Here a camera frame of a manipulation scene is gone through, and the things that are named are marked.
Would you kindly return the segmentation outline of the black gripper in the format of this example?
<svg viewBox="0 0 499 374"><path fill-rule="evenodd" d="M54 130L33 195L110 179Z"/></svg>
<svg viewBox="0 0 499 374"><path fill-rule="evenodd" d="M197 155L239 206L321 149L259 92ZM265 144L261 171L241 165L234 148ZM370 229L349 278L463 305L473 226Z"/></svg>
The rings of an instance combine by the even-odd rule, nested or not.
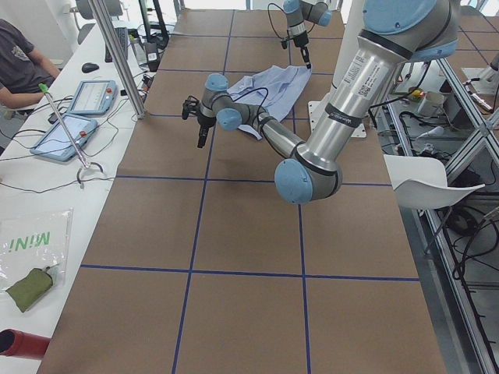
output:
<svg viewBox="0 0 499 374"><path fill-rule="evenodd" d="M305 65L308 69L311 69L312 65L311 65L311 61L310 61L309 50L307 47L308 43L309 43L309 38L308 38L307 34L300 34L300 35L294 36L294 44L296 47L299 48L303 62L305 63Z"/></svg>
<svg viewBox="0 0 499 374"><path fill-rule="evenodd" d="M200 131L198 133L197 147L203 148L206 144L207 137L209 135L209 131L213 127L213 118L207 117L205 115L198 115L197 121L198 121L198 124L200 125Z"/></svg>

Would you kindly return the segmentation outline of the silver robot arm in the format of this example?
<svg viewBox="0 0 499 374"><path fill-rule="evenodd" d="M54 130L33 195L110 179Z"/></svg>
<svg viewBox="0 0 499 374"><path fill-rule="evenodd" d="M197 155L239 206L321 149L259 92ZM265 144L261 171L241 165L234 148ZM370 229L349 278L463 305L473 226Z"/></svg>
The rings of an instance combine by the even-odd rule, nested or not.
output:
<svg viewBox="0 0 499 374"><path fill-rule="evenodd" d="M289 203L325 199L339 190L338 155L398 65L444 58L457 47L457 1L362 1L350 15L353 20L347 26L361 26L353 42L357 52L307 140L262 106L235 102L227 79L218 73L208 76L203 96L194 105L201 139L215 124L228 131L250 125L283 156L274 183Z"/></svg>
<svg viewBox="0 0 499 374"><path fill-rule="evenodd" d="M307 47L309 38L305 22L327 26L332 19L332 11L326 2L312 4L306 1L290 0L283 2L283 12L287 22L287 36L281 39L281 46L286 49L289 42L292 42L300 49L306 67L311 69Z"/></svg>

